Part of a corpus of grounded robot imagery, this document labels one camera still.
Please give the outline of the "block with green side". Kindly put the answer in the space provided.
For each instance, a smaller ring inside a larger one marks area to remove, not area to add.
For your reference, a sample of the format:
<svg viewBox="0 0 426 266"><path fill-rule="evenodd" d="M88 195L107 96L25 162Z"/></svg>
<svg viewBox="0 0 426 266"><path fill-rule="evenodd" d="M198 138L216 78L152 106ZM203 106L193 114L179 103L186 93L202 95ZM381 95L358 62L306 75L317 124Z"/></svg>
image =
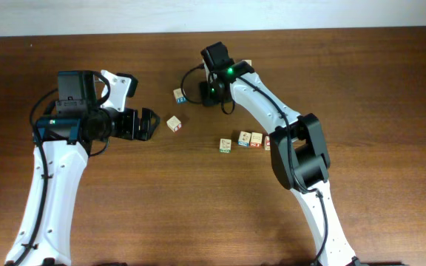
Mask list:
<svg viewBox="0 0 426 266"><path fill-rule="evenodd" d="M230 153L231 152L231 140L230 139L220 139L219 151L221 153Z"/></svg>

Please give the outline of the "block with car picture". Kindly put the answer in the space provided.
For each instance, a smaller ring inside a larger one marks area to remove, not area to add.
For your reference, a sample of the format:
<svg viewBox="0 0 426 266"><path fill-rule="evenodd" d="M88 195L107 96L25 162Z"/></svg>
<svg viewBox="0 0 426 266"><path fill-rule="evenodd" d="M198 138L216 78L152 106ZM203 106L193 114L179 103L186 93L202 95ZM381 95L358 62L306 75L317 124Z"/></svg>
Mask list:
<svg viewBox="0 0 426 266"><path fill-rule="evenodd" d="M251 133L250 132L243 132L241 131L238 137L237 143L240 146L248 147L251 141Z"/></svg>

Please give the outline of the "block with red X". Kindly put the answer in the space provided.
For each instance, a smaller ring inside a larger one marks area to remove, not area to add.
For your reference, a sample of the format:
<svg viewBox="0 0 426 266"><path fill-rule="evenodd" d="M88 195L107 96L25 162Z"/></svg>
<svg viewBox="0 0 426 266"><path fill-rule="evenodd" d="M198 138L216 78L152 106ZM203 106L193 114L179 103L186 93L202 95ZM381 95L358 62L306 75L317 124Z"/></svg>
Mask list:
<svg viewBox="0 0 426 266"><path fill-rule="evenodd" d="M268 135L266 135L265 138L264 138L263 147L266 151L271 150L270 137Z"/></svg>

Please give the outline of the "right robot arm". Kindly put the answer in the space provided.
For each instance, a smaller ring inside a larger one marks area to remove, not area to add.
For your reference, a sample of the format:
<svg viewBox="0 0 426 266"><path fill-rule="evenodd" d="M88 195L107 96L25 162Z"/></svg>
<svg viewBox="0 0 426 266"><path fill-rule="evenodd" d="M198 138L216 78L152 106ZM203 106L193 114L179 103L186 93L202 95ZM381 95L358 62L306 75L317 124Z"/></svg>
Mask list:
<svg viewBox="0 0 426 266"><path fill-rule="evenodd" d="M250 64L234 62L223 43L206 47L201 55L209 96L242 106L268 133L273 172L296 197L314 238L313 265L358 265L332 201L331 160L319 119L286 106Z"/></svg>

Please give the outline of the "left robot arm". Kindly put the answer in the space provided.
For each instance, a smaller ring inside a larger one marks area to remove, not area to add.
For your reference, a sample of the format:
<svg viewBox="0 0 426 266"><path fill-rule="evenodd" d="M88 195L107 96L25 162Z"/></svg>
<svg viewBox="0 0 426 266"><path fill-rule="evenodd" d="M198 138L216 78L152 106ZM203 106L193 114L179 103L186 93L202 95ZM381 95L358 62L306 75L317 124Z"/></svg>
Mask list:
<svg viewBox="0 0 426 266"><path fill-rule="evenodd" d="M35 145L33 179L6 265L71 265L75 199L92 144L111 138L149 140L160 118L151 109L126 107L138 80L106 70L60 71L58 98L39 119L29 119Z"/></svg>

